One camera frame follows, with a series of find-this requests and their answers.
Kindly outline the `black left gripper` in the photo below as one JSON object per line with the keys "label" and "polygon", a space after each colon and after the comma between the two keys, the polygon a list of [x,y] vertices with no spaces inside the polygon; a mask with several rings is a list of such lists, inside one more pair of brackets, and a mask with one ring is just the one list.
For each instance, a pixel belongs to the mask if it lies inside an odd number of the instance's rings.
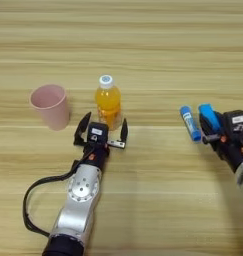
{"label": "black left gripper", "polygon": [[106,159],[110,154],[110,148],[124,149],[128,137],[128,124],[126,118],[122,123],[122,129],[120,133],[120,141],[109,140],[107,142],[85,142],[82,138],[82,134],[86,131],[91,113],[88,112],[79,122],[74,134],[74,146],[83,146],[83,157],[81,162],[83,164],[95,166],[102,170],[104,168]]}

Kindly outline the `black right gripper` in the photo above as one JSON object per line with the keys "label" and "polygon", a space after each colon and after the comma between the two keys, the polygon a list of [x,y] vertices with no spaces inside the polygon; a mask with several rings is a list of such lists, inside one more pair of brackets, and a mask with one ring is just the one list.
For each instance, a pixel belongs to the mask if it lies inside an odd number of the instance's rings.
{"label": "black right gripper", "polygon": [[199,123],[203,131],[203,143],[210,144],[218,157],[225,161],[233,172],[243,163],[243,132],[233,135],[225,134],[225,122],[222,113],[215,111],[219,127],[217,133],[212,133],[212,126],[209,120],[199,115]]}

